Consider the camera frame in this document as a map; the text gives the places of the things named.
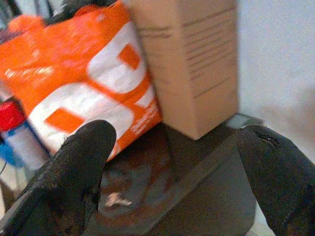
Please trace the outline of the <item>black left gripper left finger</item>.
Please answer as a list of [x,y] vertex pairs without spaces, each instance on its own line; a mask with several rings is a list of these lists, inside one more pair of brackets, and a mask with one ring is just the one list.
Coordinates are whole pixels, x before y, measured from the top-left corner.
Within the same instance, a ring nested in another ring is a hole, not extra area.
[[97,211],[116,130],[94,120],[69,136],[0,219],[0,236],[81,236]]

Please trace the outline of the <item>black rubbish bag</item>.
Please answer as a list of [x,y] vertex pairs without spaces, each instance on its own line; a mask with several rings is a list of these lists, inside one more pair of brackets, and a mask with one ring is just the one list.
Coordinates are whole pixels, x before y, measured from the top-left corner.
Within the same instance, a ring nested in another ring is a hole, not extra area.
[[84,6],[96,5],[97,7],[110,6],[117,0],[62,0],[61,12],[56,15],[44,18],[45,25],[52,25],[71,19],[74,14]]

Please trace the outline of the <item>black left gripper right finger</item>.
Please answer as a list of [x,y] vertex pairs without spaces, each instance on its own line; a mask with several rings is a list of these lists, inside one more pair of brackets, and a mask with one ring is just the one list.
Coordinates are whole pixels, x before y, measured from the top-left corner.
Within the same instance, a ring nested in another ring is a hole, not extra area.
[[239,129],[237,147],[252,192],[276,236],[315,236],[315,164],[262,125]]

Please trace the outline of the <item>large brown cardboard box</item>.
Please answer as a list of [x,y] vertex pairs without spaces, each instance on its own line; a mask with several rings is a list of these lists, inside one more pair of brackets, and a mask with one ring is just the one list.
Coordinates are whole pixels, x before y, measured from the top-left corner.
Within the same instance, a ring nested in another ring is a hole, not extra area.
[[126,0],[162,120],[197,140],[238,111],[237,0]]

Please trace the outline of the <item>black glass table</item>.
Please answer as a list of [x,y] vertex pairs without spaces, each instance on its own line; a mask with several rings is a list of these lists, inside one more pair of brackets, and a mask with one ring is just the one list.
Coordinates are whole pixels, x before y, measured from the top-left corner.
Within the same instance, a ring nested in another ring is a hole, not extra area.
[[[164,124],[105,162],[97,211],[81,236],[245,236],[256,200],[239,153],[234,115],[199,140]],[[114,192],[132,202],[106,207]]]

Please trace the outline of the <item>silver keys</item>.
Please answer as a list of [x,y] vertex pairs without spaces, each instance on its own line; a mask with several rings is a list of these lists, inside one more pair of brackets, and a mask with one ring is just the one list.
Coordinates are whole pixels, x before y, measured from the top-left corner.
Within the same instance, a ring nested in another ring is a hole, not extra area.
[[105,206],[106,207],[112,207],[114,205],[120,205],[120,206],[129,206],[131,205],[132,202],[127,200],[127,199],[123,199],[121,197],[121,194],[118,192],[114,192],[111,193],[108,197],[107,200],[105,202]]

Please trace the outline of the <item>orange white shopping bag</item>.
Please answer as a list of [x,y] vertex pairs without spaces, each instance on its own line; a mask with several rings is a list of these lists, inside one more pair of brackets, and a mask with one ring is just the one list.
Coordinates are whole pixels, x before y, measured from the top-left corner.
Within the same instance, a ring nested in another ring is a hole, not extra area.
[[8,29],[17,36],[0,44],[0,81],[21,101],[49,151],[103,119],[117,133],[113,158],[160,123],[150,73],[121,1],[89,3],[51,25],[21,15]]

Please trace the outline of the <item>red capped spray can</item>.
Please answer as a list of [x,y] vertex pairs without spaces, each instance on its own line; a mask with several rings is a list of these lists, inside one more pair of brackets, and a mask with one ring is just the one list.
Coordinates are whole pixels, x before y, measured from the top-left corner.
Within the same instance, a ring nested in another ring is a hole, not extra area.
[[10,163],[16,167],[26,166],[35,171],[49,160],[47,148],[14,100],[7,100],[0,104],[0,134],[8,147],[4,153],[12,157]]

